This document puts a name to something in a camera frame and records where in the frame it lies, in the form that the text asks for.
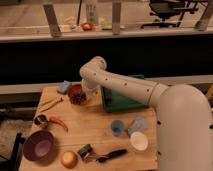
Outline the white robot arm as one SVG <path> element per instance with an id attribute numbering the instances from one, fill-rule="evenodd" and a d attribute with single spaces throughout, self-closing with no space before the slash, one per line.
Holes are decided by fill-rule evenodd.
<path id="1" fill-rule="evenodd" d="M 80 68 L 85 88 L 111 89 L 156 111 L 158 171 L 213 171 L 213 113 L 206 96 L 187 84 L 114 74 L 96 56 Z"/>

